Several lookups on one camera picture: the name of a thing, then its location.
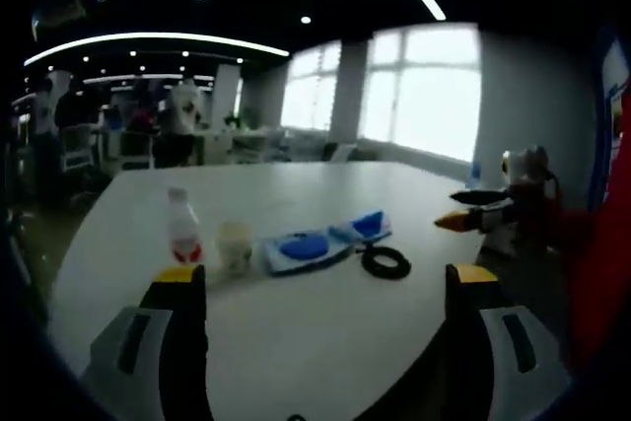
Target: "red cloth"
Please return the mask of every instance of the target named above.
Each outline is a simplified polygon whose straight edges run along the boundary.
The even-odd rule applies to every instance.
[[[622,100],[631,117],[631,88]],[[631,291],[631,138],[623,137],[608,197],[595,215],[565,213],[552,240],[564,250],[571,305],[573,359],[586,366],[602,346]]]

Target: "white table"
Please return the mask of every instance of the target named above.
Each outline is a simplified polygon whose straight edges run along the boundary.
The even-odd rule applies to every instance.
[[[472,262],[482,238],[432,224],[457,209],[462,184],[392,163],[267,164],[127,172],[85,218],[51,301],[51,338],[75,374],[90,343],[152,278],[174,264],[166,238],[167,186],[188,189],[207,266],[226,220],[258,238],[321,228],[385,209],[385,245],[412,262],[397,282],[363,270],[358,256],[281,279],[209,286],[207,391],[218,421],[350,420],[421,355],[444,320],[445,265]]]

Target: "window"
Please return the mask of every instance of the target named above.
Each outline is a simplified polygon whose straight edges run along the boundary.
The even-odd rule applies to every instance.
[[[474,26],[413,27],[375,36],[360,135],[465,162],[481,100]]]
[[[340,53],[341,43],[337,41],[294,56],[289,66],[281,125],[329,129]]]

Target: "blue and white package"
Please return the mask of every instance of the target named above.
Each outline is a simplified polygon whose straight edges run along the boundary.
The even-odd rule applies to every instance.
[[[290,275],[331,265],[351,249],[350,243],[337,239],[326,230],[263,241],[266,264],[274,275]]]
[[[328,228],[329,233],[349,244],[374,244],[392,234],[386,212],[378,211]]]

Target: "black rubber ring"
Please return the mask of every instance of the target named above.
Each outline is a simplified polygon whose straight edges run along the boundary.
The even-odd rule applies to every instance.
[[[403,253],[389,246],[367,246],[357,250],[362,254],[362,266],[375,278],[384,280],[401,280],[410,274],[412,265]],[[376,256],[384,256],[396,263],[396,266],[381,265],[375,260]]]

